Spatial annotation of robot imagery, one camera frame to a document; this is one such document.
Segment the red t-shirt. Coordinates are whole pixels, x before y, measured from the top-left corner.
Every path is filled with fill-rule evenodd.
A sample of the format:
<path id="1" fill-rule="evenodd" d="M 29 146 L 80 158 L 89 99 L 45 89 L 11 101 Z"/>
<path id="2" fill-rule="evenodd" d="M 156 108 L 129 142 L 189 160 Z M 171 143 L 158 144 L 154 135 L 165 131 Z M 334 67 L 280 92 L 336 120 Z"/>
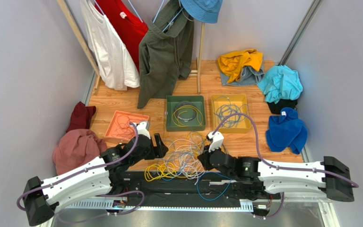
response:
<path id="1" fill-rule="evenodd" d="M 147 24 L 134 15 L 122 0 L 97 0 L 96 3 L 108 17 L 139 70 L 139 44 L 148 31 Z"/>

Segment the yellow plastic tray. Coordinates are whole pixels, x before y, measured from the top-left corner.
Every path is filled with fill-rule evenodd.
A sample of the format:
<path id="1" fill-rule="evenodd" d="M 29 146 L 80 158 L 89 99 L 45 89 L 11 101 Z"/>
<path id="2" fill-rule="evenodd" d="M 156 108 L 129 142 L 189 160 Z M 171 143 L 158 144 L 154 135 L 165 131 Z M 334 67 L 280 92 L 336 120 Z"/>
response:
<path id="1" fill-rule="evenodd" d="M 249 115 L 246 95 L 211 95 L 211 119 L 214 129 L 226 119 L 219 129 L 221 133 L 248 133 L 252 126 L 251 121 L 236 113 Z"/>

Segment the yellow garment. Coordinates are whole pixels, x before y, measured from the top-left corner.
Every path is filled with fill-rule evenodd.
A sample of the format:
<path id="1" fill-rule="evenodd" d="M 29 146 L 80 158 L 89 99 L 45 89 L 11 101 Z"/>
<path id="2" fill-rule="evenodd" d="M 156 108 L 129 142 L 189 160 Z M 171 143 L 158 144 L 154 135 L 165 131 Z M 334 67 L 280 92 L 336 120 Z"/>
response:
<path id="1" fill-rule="evenodd" d="M 252 66 L 259 71 L 263 65 L 263 53 L 256 49 L 234 51 L 221 55 L 217 59 L 221 72 L 229 77 L 228 83 L 238 81 L 244 66 Z"/>

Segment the olive green jacket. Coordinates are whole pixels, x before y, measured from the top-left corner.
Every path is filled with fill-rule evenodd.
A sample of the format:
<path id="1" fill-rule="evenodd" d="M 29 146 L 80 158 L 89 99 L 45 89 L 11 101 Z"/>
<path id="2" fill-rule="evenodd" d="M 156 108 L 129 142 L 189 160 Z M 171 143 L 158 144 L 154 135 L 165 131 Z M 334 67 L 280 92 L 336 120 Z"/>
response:
<path id="1" fill-rule="evenodd" d="M 179 1 L 168 1 L 139 44 L 138 109 L 144 108 L 151 98 L 171 96 L 177 80 L 188 78 L 193 44 L 192 16 Z"/>

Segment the wooden clothes rack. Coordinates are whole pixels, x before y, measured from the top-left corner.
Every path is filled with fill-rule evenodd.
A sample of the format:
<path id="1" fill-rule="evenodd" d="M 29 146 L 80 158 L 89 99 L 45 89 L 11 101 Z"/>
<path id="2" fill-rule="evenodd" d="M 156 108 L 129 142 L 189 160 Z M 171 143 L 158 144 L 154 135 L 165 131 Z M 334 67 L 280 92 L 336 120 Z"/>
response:
<path id="1" fill-rule="evenodd" d="M 67 22 L 69 23 L 74 35 L 77 38 L 78 43 L 81 45 L 81 48 L 86 55 L 88 61 L 90 62 L 91 66 L 94 69 L 94 75 L 93 80 L 90 85 L 90 89 L 88 92 L 88 95 L 90 96 L 92 93 L 94 95 L 98 94 L 98 89 L 100 86 L 101 76 L 99 67 L 97 65 L 97 62 L 95 60 L 95 57 L 93 56 L 91 50 L 88 47 L 88 43 L 85 40 L 77 21 L 70 9 L 70 7 L 67 4 L 66 0 L 56 0 L 60 9 L 62 10 L 63 15 L 65 16 Z M 190 77 L 196 77 L 197 78 L 197 94 L 201 94 L 201 63 L 202 63 L 202 55 L 203 55 L 203 47 L 204 47 L 204 38 L 205 38 L 205 23 L 201 23 L 201 30 L 200 30 L 200 41 L 199 41 L 199 53 L 198 57 L 196 58 L 196 69 L 191 70 Z"/>

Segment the dusty pink garment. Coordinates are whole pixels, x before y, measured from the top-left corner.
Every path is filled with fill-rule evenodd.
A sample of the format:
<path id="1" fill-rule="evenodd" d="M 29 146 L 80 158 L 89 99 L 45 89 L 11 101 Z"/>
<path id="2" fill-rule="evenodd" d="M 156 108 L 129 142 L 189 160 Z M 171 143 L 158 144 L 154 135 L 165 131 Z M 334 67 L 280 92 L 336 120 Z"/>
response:
<path id="1" fill-rule="evenodd" d="M 54 148 L 52 160 L 58 175 L 78 168 L 107 150 L 103 139 L 89 129 L 67 132 Z"/>

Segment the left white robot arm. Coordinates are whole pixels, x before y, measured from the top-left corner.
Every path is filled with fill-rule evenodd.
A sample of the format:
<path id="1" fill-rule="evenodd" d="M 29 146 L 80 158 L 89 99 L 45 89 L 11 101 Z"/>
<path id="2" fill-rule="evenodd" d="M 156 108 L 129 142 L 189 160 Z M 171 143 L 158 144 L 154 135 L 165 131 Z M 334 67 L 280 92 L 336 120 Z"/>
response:
<path id="1" fill-rule="evenodd" d="M 163 158 L 168 150 L 160 134 L 154 134 L 153 139 L 139 134 L 65 174 L 45 180 L 37 176 L 29 179 L 17 205 L 23 204 L 21 209 L 29 225 L 37 226 L 78 201 L 106 194 L 122 196 L 126 187 L 124 172 L 141 160 Z"/>

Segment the royal blue garment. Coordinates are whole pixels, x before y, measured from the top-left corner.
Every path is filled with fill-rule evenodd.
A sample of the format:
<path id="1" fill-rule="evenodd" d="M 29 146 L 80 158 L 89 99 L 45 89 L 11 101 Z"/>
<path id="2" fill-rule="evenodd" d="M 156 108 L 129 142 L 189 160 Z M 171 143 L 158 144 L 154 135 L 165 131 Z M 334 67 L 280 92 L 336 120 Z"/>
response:
<path id="1" fill-rule="evenodd" d="M 269 117 L 266 140 L 272 152 L 282 152 L 287 147 L 299 155 L 308 138 L 308 130 L 298 112 L 290 107 L 281 109 L 280 115 Z"/>

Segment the black garment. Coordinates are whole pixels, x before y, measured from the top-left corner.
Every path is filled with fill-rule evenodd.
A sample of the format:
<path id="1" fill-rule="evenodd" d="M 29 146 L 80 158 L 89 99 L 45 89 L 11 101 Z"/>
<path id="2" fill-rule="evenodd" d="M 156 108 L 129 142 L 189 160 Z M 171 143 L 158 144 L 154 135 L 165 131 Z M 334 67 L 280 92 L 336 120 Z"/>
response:
<path id="1" fill-rule="evenodd" d="M 298 100 L 280 99 L 277 103 L 267 103 L 272 114 L 280 114 L 283 108 L 289 107 L 295 109 L 298 104 Z"/>

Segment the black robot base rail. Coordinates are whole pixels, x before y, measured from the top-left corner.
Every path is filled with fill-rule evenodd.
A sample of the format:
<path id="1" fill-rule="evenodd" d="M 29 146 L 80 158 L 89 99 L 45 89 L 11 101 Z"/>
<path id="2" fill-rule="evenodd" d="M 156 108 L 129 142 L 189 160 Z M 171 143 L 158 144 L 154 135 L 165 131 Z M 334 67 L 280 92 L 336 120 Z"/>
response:
<path id="1" fill-rule="evenodd" d="M 66 208 L 103 209 L 108 212 L 139 210 L 249 212 L 257 217 L 269 216 L 272 205 L 279 202 L 328 202 L 324 194 L 286 192 L 278 199 L 250 200 L 238 198 L 232 181 L 216 172 L 202 176 L 198 181 L 185 178 L 147 181 L 143 172 L 124 173 L 125 192 L 122 196 L 93 196 Z"/>

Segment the green plastic tray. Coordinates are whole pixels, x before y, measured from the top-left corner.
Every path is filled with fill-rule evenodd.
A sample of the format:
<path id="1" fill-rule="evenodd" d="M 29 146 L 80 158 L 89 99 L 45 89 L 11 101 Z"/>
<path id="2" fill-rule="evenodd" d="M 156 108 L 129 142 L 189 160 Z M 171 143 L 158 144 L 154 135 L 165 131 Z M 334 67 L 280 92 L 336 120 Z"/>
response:
<path id="1" fill-rule="evenodd" d="M 165 127 L 168 132 L 203 131 L 206 127 L 204 97 L 167 96 Z"/>

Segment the orange plastic tray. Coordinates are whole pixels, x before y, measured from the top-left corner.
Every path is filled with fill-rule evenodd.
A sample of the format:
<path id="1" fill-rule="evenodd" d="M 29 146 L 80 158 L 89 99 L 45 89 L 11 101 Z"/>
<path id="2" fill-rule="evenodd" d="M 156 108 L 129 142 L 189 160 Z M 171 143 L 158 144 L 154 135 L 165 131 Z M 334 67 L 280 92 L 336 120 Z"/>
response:
<path id="1" fill-rule="evenodd" d="M 129 113 L 124 111 L 115 111 L 112 120 L 106 130 L 105 137 L 130 140 L 135 136 L 135 131 L 130 126 L 130 122 L 140 123 L 141 121 L 148 121 L 149 116 Z"/>

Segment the aluminium corner post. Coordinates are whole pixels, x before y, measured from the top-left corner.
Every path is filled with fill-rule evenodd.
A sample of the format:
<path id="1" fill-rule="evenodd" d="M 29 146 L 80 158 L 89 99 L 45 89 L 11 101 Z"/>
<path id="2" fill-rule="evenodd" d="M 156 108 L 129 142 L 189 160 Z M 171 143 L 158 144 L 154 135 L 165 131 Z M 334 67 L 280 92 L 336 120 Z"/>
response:
<path id="1" fill-rule="evenodd" d="M 312 19 L 316 15 L 319 7 L 322 5 L 323 0 L 313 0 L 309 6 L 306 14 L 301 20 L 297 30 L 295 31 L 291 41 L 289 42 L 285 52 L 283 53 L 278 65 L 286 65 L 296 46 L 298 45 L 301 37 L 304 35 L 307 27 L 310 25 Z"/>

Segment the white tank top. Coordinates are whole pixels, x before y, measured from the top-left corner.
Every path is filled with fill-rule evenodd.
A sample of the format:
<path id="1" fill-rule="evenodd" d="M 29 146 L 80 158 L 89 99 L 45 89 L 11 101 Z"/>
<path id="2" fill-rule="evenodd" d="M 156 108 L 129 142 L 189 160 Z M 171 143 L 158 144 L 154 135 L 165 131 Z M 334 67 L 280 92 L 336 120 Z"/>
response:
<path id="1" fill-rule="evenodd" d="M 80 7 L 88 46 L 95 54 L 105 85 L 114 90 L 139 87 L 137 67 L 108 17 L 102 15 L 89 0 L 81 0 Z"/>

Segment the blue bucket hat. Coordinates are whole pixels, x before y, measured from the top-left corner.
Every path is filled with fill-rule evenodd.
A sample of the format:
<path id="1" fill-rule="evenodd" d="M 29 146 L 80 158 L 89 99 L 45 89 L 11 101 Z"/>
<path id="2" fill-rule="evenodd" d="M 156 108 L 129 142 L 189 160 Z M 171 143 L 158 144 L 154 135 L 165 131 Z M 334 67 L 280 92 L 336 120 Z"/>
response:
<path id="1" fill-rule="evenodd" d="M 194 19 L 216 24 L 223 0 L 180 0 L 180 3 Z"/>

